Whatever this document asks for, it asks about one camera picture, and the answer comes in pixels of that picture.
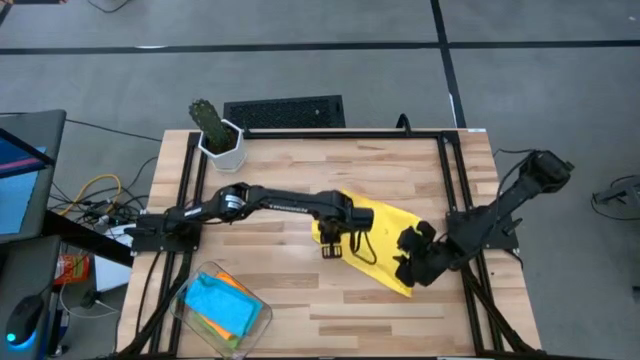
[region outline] wooden table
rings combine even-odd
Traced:
[[[175,205],[187,137],[188,131],[165,133],[149,199],[152,213]],[[498,185],[488,136],[460,130],[460,139],[474,203],[487,204]],[[236,174],[207,166],[204,199],[240,181],[312,193],[347,189],[415,213],[440,232],[445,229],[448,203],[434,140],[248,140],[247,151],[247,161]],[[448,153],[460,196],[451,149]],[[196,168],[192,167],[188,197]],[[258,211],[233,226],[205,227],[192,269],[215,261],[273,308],[273,321],[250,356],[474,354],[459,273],[446,272],[428,288],[416,286],[413,297],[405,298],[341,260],[323,260],[311,240],[310,222],[307,215]],[[485,255],[497,306],[526,342],[539,347],[520,265],[503,251]],[[119,349],[133,338],[153,257],[139,255],[133,264],[118,330]],[[163,262],[164,255],[152,276],[143,324],[157,304]],[[176,261],[175,272],[179,264]],[[487,318],[479,303],[478,308],[485,347],[490,349]],[[168,314],[161,351],[168,346],[170,320]],[[217,355],[187,326],[182,327],[178,354]]]

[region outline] yellow towel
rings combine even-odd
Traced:
[[[345,190],[342,190],[342,192],[353,200],[354,207],[373,209],[373,227],[368,235],[371,247],[378,256],[378,261],[374,265],[369,265],[353,256],[349,248],[350,234],[343,234],[340,239],[342,244],[342,259],[390,289],[404,296],[411,297],[411,288],[405,286],[395,276],[398,262],[394,260],[393,257],[403,254],[397,245],[400,233],[409,226],[415,229],[421,219],[412,213],[400,210],[391,205],[370,200]],[[311,232],[313,240],[320,243],[320,232],[318,231],[317,221],[314,221],[311,225]],[[364,236],[362,236],[360,243],[358,254],[365,259],[373,259]]]

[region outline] potted cactus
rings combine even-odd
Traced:
[[[198,125],[199,147],[213,162],[216,170],[236,172],[247,158],[242,130],[220,119],[216,108],[207,100],[196,100],[189,106],[189,115]]]

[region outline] clear plastic bin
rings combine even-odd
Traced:
[[[187,282],[185,282],[182,287],[180,287],[180,290],[178,290],[178,293],[171,301],[171,313],[176,318],[182,320],[183,323],[191,328],[204,341],[209,343],[209,345],[211,345],[211,347],[213,347],[225,359],[242,359],[251,351],[251,349],[254,348],[254,346],[264,333],[265,329],[271,322],[271,318],[273,317],[271,307],[269,307],[269,305],[267,305],[264,301],[260,300],[260,298],[255,296],[250,289],[246,288],[246,286],[242,285],[239,281],[234,279],[238,284],[242,285],[247,290],[246,294],[248,296],[262,303],[262,308],[247,335],[245,335],[241,339],[238,339],[239,342],[237,343],[237,345],[235,345],[235,347],[233,347],[230,341],[225,340],[211,327],[207,326],[202,321],[202,317],[185,303],[187,290],[193,284],[193,282],[198,279],[201,273],[205,273],[211,277],[216,277],[216,275],[218,275],[219,273],[226,273],[227,275],[230,275],[212,261],[208,261],[200,265],[200,267],[198,267],[198,269],[193,274],[191,274]]]

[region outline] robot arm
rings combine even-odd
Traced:
[[[180,234],[192,223],[213,219],[232,223],[261,209],[309,214],[318,220],[324,258],[342,256],[342,234],[369,231],[373,225],[372,209],[354,207],[351,198],[336,190],[303,194],[237,183],[221,188],[202,204],[168,209],[162,231]]]
[[[459,269],[478,254],[494,231],[512,225],[504,220],[509,214],[538,194],[560,190],[569,181],[571,170],[571,163],[550,151],[531,152],[521,161],[513,185],[488,206],[467,212],[461,221],[449,227],[446,240],[433,241],[435,230],[426,223],[423,229],[429,229],[419,229],[422,234],[412,228],[403,231],[398,248],[409,256],[396,258],[400,263],[396,277],[406,286],[416,282],[428,286],[447,269]]]

